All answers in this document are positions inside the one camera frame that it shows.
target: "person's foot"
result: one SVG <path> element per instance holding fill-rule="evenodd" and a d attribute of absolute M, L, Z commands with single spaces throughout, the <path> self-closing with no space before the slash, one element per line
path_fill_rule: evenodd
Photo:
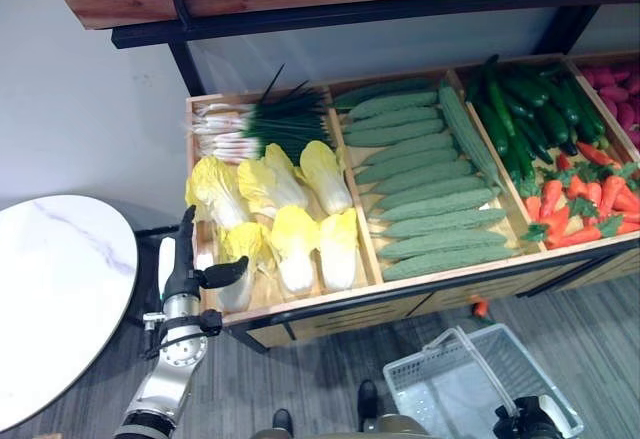
<path fill-rule="evenodd" d="M 274 429 L 284 429 L 293 437 L 293 420 L 291 414 L 286 409 L 278 409 L 273 415 L 273 422 L 271 427 Z"/>
<path fill-rule="evenodd" d="M 369 379 L 362 381 L 358 388 L 358 431 L 364 432 L 365 421 L 375 421 L 378 417 L 378 389 Z"/>

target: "carrot leaf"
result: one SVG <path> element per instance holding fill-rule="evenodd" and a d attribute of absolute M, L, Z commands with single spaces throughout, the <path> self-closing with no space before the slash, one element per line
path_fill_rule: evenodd
<path fill-rule="evenodd" d="M 547 230 L 549 226 L 547 224 L 538 224 L 534 222 L 529 224 L 529 231 L 523 234 L 520 239 L 523 241 L 540 242 L 547 239 Z"/>
<path fill-rule="evenodd" d="M 602 237 L 613 237 L 618 232 L 618 228 L 622 225 L 623 218 L 624 216 L 622 214 L 611 216 L 606 221 L 596 224 L 596 227 L 600 229 Z"/>
<path fill-rule="evenodd" d="M 582 217 L 598 217 L 598 209 L 595 204 L 584 197 L 576 197 L 569 201 L 569 214 Z"/>
<path fill-rule="evenodd" d="M 527 197 L 539 196 L 540 195 L 540 187 L 536 184 L 535 179 L 529 177 L 520 183 L 520 187 L 518 188 L 518 193 L 520 197 L 526 199 Z"/>

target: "gray carpet floor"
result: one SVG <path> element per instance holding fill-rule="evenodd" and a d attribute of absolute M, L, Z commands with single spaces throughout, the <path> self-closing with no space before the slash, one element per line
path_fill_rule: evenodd
<path fill-rule="evenodd" d="M 491 303 L 585 422 L 583 438 L 632 439 L 640 433 L 640 287 L 627 277 L 528 299 Z M 354 430 L 355 392 L 365 378 L 393 401 L 385 364 L 418 351 L 450 326 L 479 326 L 468 309 L 455 309 L 346 332 L 258 354 L 221 335 L 199 369 L 177 439 L 245 439 L 288 408 L 296 437 Z M 109 438 L 151 366 L 137 354 L 141 332 L 123 324 L 87 373 L 43 412 L 0 434 L 31 439 Z"/>

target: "carrot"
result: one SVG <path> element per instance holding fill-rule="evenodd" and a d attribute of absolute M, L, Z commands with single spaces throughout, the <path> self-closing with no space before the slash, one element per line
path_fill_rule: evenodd
<path fill-rule="evenodd" d="M 569 162 L 569 159 L 564 154 L 564 152 L 561 152 L 556 157 L 556 167 L 559 171 L 566 171 L 567 169 L 571 169 L 571 163 Z"/>
<path fill-rule="evenodd" d="M 562 182 L 557 179 L 548 181 L 542 188 L 542 205 L 540 217 L 550 216 L 556 207 L 558 199 L 562 195 Z"/>
<path fill-rule="evenodd" d="M 597 241 L 602 237 L 602 232 L 596 226 L 587 226 L 573 234 L 562 237 L 549 237 L 547 247 L 549 249 L 557 249 L 558 247 L 573 246 L 583 244 L 585 242 Z"/>
<path fill-rule="evenodd" d="M 638 198 L 638 196 L 636 196 L 634 192 L 631 189 L 629 189 L 629 186 L 627 186 L 626 183 L 624 186 L 622 186 L 622 189 L 620 190 L 620 194 L 627 197 L 631 202 L 636 204 L 638 209 L 640 209 L 640 198 Z"/>
<path fill-rule="evenodd" d="M 567 189 L 567 197 L 569 199 L 575 199 L 578 196 L 586 197 L 586 195 L 587 185 L 582 182 L 582 179 L 580 179 L 577 174 L 571 176 L 571 182 L 569 183 L 569 188 Z"/>
<path fill-rule="evenodd" d="M 569 224 L 569 206 L 564 206 L 561 209 L 558 209 L 550 216 L 544 217 L 538 222 L 540 222 L 540 224 L 546 224 L 547 226 L 549 226 L 549 229 L 547 231 L 550 237 L 562 236 L 562 234 L 564 234 L 564 231 L 567 229 L 567 225 Z"/>
<path fill-rule="evenodd" d="M 600 202 L 600 217 L 606 217 L 611 213 L 616 197 L 620 194 L 620 190 L 626 184 L 623 177 L 611 175 L 604 180 L 602 185 L 602 201 Z"/>
<path fill-rule="evenodd" d="M 587 183 L 587 195 L 585 199 L 593 202 L 596 208 L 600 207 L 600 201 L 602 199 L 602 187 L 597 182 L 589 182 Z M 598 222 L 597 217 L 585 217 L 584 220 L 585 226 L 593 226 Z"/>
<path fill-rule="evenodd" d="M 524 205 L 531 220 L 537 222 L 540 219 L 540 198 L 538 196 L 529 196 L 524 200 Z"/>
<path fill-rule="evenodd" d="M 606 152 L 580 141 L 576 142 L 576 146 L 578 146 L 582 155 L 594 164 L 598 164 L 599 166 L 608 166 L 611 164 L 620 167 L 620 164 L 611 159 Z"/>
<path fill-rule="evenodd" d="M 635 232 L 635 231 L 640 231 L 640 224 L 637 224 L 635 222 L 623 222 L 618 228 L 618 231 L 616 232 L 616 234 L 617 235 L 627 234 L 629 232 Z"/>
<path fill-rule="evenodd" d="M 630 200 L 625 194 L 618 194 L 618 196 L 613 201 L 613 207 L 617 211 L 624 211 L 624 212 L 640 211 L 640 206 L 638 206 L 638 204 L 636 204 L 634 201 Z"/>
<path fill-rule="evenodd" d="M 627 212 L 627 211 L 613 211 L 613 214 L 621 214 L 624 222 L 636 222 L 640 223 L 640 211 Z"/>

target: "white marble table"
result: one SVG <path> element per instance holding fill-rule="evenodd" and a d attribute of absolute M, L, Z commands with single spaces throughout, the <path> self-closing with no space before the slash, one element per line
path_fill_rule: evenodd
<path fill-rule="evenodd" d="M 0 211 L 0 431 L 93 362 L 124 315 L 138 253 L 125 219 L 88 197 Z"/>

